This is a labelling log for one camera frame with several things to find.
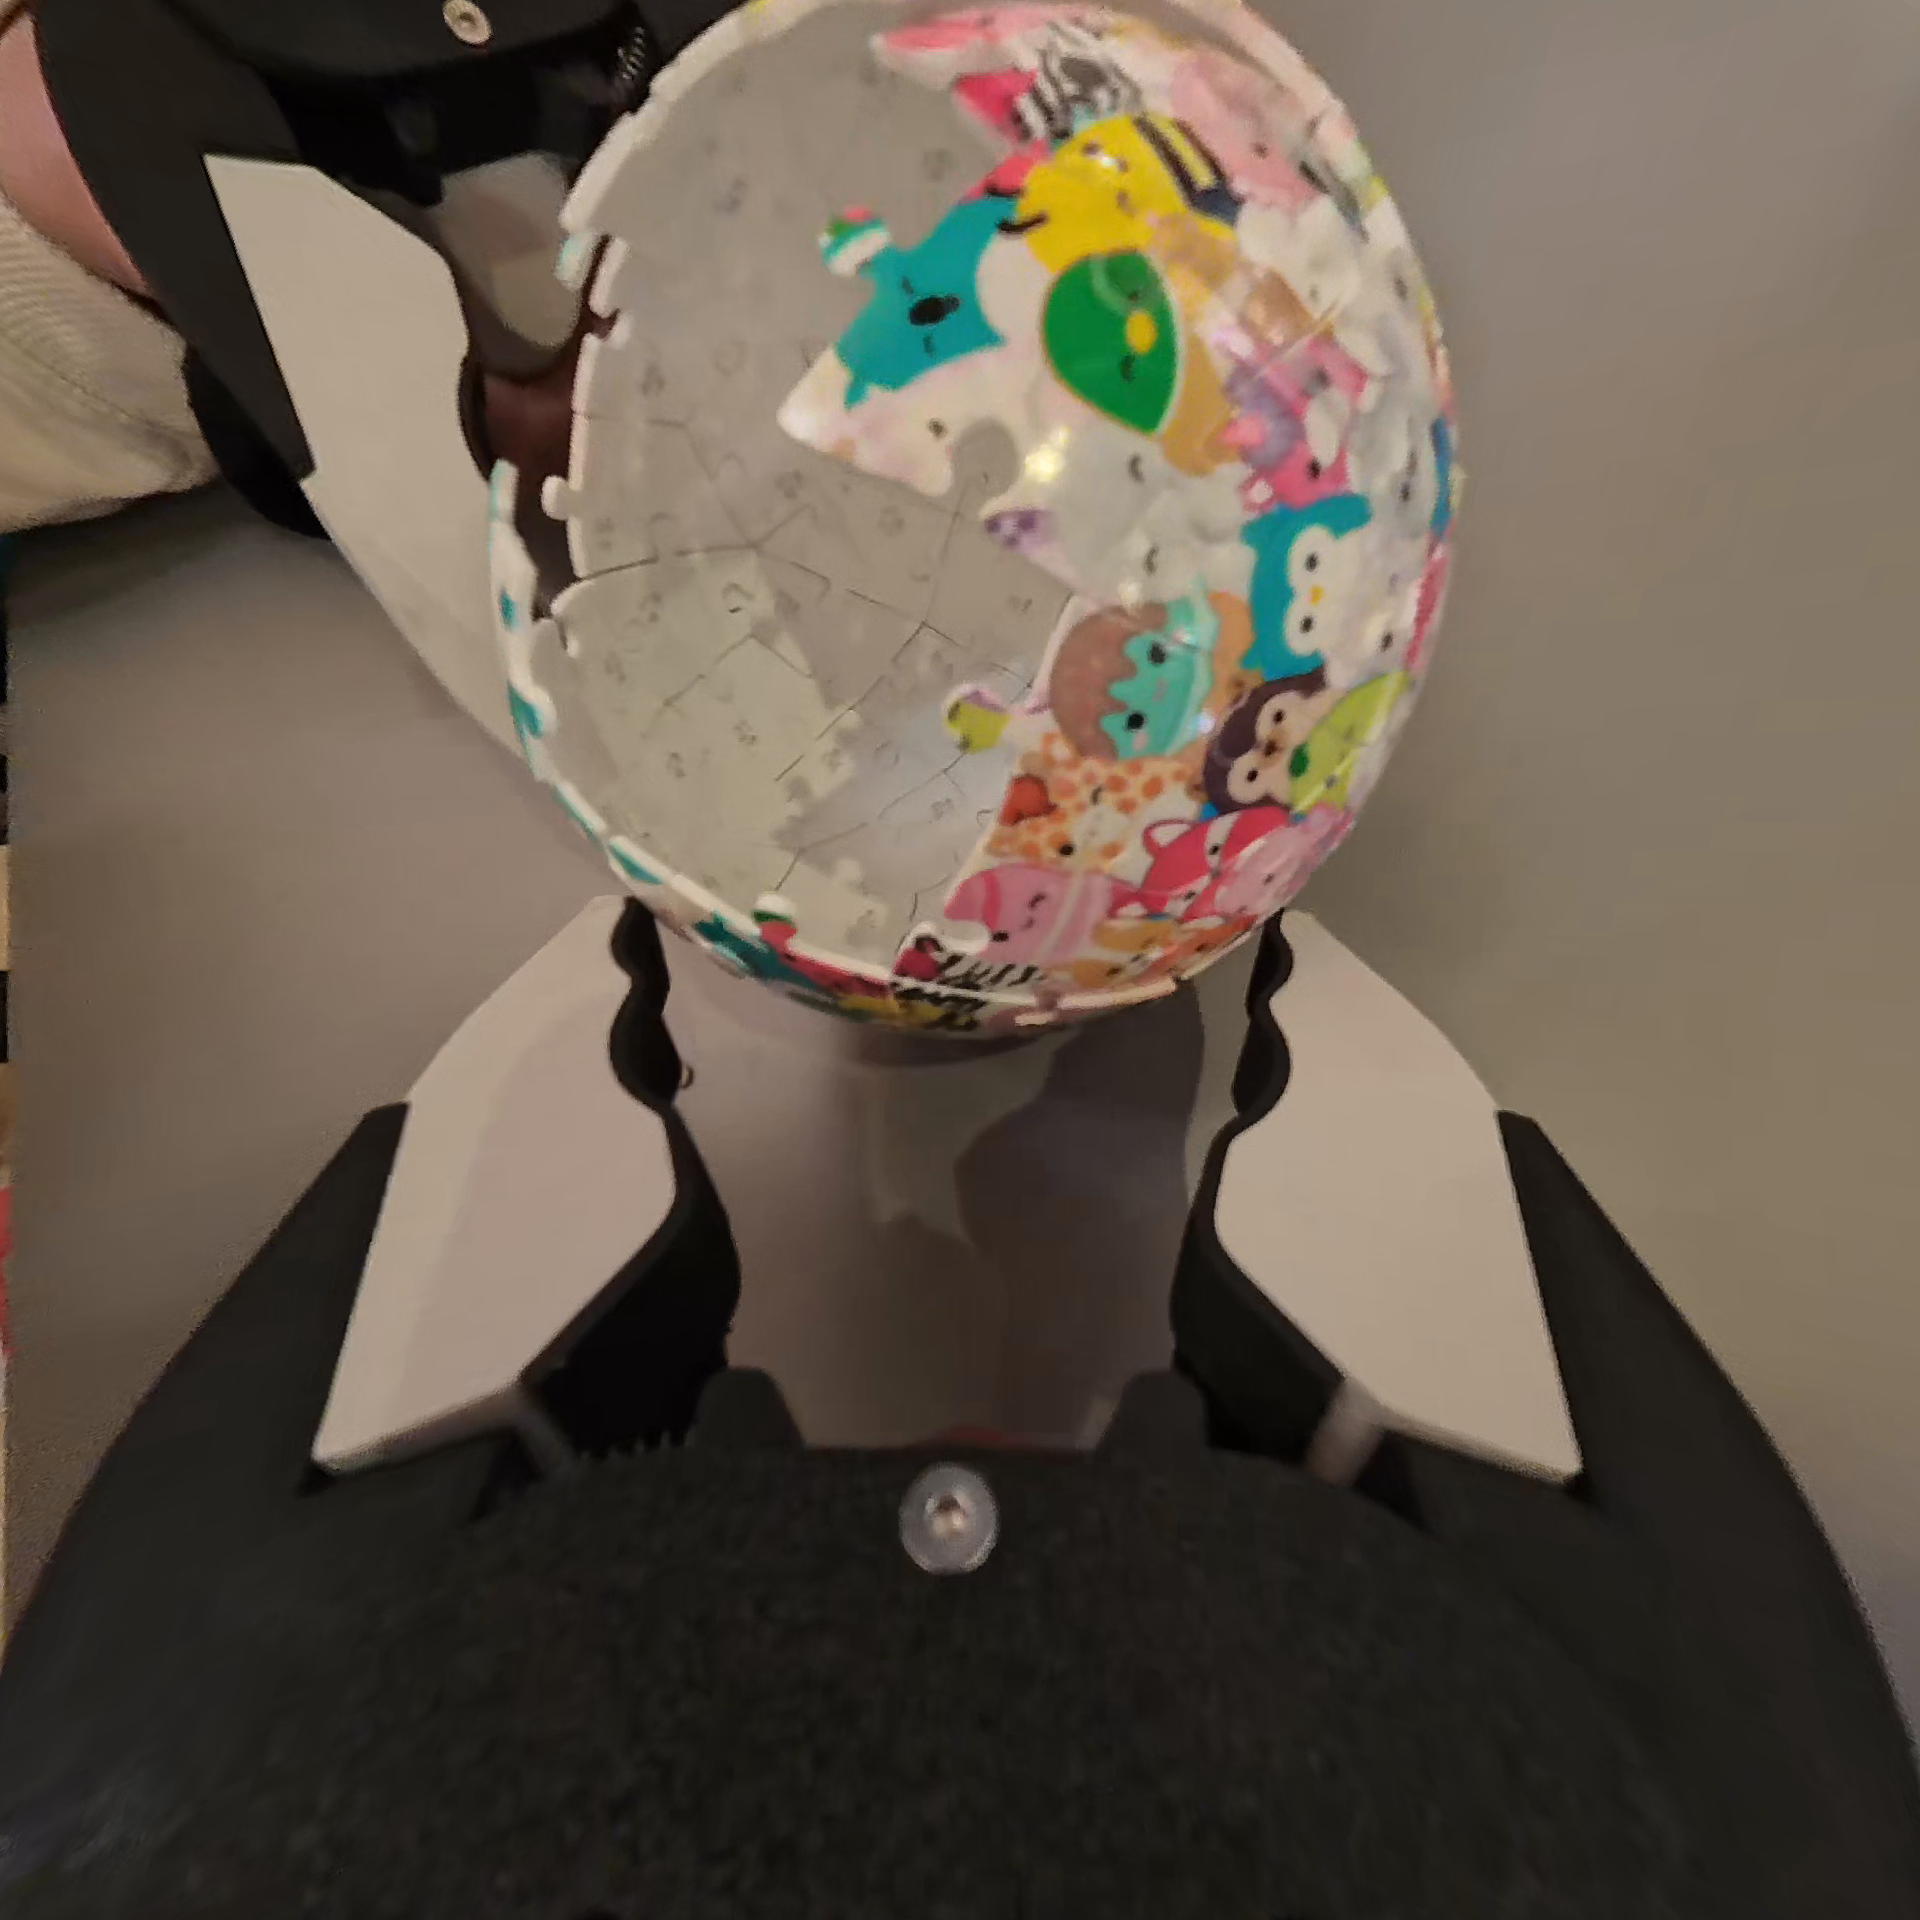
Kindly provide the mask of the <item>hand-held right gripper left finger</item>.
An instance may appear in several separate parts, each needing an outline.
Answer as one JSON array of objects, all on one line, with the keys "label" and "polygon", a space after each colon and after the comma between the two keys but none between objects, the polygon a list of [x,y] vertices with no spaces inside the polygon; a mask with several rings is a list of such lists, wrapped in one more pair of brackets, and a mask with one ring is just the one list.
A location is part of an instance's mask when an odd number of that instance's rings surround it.
[{"label": "hand-held right gripper left finger", "polygon": [[678,1112],[670,988],[656,922],[597,899],[420,1073],[317,1467],[481,1433],[558,1467],[683,1435],[726,1362],[737,1258]]}]

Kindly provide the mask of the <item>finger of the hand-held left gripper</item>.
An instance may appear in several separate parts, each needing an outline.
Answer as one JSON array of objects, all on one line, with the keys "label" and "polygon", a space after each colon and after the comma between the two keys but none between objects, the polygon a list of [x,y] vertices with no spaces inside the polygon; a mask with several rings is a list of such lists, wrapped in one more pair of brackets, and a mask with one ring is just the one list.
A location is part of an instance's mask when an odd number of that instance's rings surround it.
[{"label": "finger of the hand-held left gripper", "polygon": [[518,532],[556,592],[568,537],[542,489],[568,467],[588,320],[563,160],[465,168],[429,207],[292,160],[209,155],[205,171],[304,433],[305,503],[446,695],[517,751],[492,471],[517,467]]}]

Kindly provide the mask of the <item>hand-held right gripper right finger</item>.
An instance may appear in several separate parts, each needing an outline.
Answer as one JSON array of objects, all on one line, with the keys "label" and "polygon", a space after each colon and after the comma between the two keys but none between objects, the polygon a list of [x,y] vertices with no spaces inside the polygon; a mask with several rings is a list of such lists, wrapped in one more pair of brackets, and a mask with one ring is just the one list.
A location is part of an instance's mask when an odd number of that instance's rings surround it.
[{"label": "hand-held right gripper right finger", "polygon": [[1497,1103],[1308,915],[1262,940],[1174,1268],[1173,1355],[1230,1448],[1320,1482],[1396,1439],[1579,1474]]}]

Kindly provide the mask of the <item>colourful puzzle ball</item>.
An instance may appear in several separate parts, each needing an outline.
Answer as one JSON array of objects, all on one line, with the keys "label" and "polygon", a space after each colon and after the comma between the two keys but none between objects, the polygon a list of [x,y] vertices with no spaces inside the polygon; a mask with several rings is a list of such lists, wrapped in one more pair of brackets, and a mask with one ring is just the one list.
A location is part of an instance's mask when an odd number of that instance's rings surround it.
[{"label": "colourful puzzle ball", "polygon": [[1179,990],[1355,828],[1446,601],[1456,394],[1251,6],[740,6],[574,183],[497,464],[518,745],[646,913],[852,1023]]}]

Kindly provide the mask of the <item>person's left forearm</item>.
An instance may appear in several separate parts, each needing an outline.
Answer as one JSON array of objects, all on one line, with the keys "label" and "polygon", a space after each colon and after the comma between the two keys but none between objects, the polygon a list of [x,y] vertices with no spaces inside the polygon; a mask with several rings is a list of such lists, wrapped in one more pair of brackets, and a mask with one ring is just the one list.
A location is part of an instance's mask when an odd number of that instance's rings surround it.
[{"label": "person's left forearm", "polygon": [[3,204],[3,532],[204,489],[181,338]]}]

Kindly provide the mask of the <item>person's left hand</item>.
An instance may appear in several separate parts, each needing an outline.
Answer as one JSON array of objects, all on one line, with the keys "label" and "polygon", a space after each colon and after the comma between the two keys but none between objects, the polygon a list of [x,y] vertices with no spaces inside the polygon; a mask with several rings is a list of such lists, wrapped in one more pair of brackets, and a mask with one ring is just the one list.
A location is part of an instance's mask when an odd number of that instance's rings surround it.
[{"label": "person's left hand", "polygon": [[85,272],[136,302],[149,300],[145,282],[69,151],[28,16],[12,22],[3,44],[3,193],[28,226]]}]

